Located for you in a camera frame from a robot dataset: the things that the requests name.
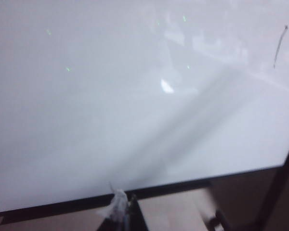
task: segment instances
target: whiteboard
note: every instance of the whiteboard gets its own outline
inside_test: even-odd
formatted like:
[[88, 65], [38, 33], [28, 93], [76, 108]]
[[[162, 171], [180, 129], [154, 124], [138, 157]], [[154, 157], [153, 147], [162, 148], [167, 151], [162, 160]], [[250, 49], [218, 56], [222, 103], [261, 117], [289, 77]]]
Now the whiteboard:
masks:
[[285, 25], [285, 0], [0, 0], [0, 212], [282, 165]]

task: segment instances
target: floor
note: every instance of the floor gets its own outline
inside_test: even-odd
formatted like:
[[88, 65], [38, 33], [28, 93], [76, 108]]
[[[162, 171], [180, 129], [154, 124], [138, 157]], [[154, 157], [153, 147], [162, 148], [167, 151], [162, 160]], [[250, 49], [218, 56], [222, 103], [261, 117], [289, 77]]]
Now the floor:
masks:
[[[204, 222], [220, 208], [234, 226], [255, 219], [275, 170], [212, 181], [212, 186], [139, 201], [150, 231], [206, 231]], [[0, 225], [0, 231], [94, 231], [103, 221], [97, 209]], [[289, 231], [289, 181], [266, 231]]]

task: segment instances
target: black metal bar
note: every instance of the black metal bar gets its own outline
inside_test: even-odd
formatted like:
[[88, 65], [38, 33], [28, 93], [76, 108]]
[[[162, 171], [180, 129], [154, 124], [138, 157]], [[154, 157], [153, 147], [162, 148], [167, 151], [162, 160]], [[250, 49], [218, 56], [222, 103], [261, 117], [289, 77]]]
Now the black metal bar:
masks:
[[[136, 194], [138, 199], [145, 199], [149, 197], [178, 193], [208, 186], [210, 186], [210, 182], [208, 180], [192, 180], [176, 184], [130, 190], [126, 191], [126, 194], [128, 199], [131, 199], [132, 194]], [[113, 194], [107, 194], [103, 196], [61, 202], [51, 205], [42, 205], [1, 212], [0, 217], [4, 217], [0, 225], [102, 207], [108, 205], [112, 197]]]
[[260, 212], [258, 214], [256, 223], [258, 224], [261, 230], [265, 229], [269, 221], [269, 218], [274, 210], [274, 207], [286, 186], [288, 178], [289, 178], [289, 154], [283, 167], [277, 170], [271, 183], [271, 186], [268, 190], [268, 193], [264, 199]]

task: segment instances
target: dark line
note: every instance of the dark line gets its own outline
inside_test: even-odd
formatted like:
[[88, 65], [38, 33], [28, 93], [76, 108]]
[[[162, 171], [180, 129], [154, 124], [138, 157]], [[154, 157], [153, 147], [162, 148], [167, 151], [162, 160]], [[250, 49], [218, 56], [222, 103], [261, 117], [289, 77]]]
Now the dark line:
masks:
[[276, 61], [277, 61], [277, 56], [278, 56], [279, 48], [280, 48], [280, 45], [281, 45], [281, 41], [282, 41], [282, 39], [283, 39], [283, 37], [284, 37], [284, 35], [285, 35], [287, 30], [288, 30], [288, 26], [285, 25], [285, 29], [284, 29], [283, 33], [281, 34], [281, 36], [279, 38], [278, 46], [277, 46], [277, 49], [276, 49], [274, 65], [273, 65], [274, 68], [275, 68], [275, 64], [276, 64]]

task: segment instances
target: white board surface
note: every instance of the white board surface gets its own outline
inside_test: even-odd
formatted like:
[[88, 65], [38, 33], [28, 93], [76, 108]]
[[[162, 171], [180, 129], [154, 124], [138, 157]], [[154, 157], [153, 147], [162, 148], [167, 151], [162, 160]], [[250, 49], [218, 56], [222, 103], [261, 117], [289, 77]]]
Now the white board surface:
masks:
[[282, 165], [285, 25], [285, 0], [0, 0], [0, 212]]

